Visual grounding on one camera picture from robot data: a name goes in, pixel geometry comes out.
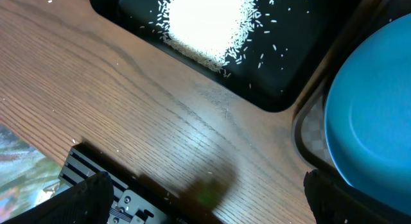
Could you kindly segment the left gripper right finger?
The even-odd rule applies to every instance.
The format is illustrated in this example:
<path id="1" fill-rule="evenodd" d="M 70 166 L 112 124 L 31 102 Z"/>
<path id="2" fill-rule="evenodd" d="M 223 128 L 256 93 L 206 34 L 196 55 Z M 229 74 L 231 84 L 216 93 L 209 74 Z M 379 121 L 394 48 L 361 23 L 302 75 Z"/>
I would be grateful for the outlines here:
<path id="1" fill-rule="evenodd" d="M 305 174 L 303 184 L 304 194 L 317 224 L 410 223 L 409 215 L 317 169 Z"/>

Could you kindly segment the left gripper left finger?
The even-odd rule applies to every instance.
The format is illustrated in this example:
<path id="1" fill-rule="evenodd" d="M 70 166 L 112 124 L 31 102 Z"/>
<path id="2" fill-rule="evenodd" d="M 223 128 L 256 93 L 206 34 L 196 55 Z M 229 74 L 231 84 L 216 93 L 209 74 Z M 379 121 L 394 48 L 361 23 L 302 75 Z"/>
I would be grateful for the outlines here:
<path id="1" fill-rule="evenodd" d="M 106 224 L 113 201 L 112 179 L 101 171 L 5 224 Z"/>

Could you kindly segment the dark blue plate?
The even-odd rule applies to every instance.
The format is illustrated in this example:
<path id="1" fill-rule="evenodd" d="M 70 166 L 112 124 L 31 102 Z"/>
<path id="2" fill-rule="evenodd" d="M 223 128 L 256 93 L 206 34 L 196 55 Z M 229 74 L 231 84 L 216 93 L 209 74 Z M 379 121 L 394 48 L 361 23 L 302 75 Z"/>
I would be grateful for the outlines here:
<path id="1" fill-rule="evenodd" d="M 410 214 L 410 16 L 363 41 L 338 71 L 324 110 L 342 178 Z"/>

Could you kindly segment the pile of white rice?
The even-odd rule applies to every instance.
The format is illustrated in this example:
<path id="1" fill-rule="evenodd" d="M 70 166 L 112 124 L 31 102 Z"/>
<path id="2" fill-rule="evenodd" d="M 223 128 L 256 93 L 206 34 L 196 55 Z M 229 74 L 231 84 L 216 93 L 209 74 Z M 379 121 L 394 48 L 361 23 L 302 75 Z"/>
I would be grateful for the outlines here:
<path id="1" fill-rule="evenodd" d="M 312 0 L 135 0 L 137 31 L 224 77 L 283 92 L 307 50 Z"/>

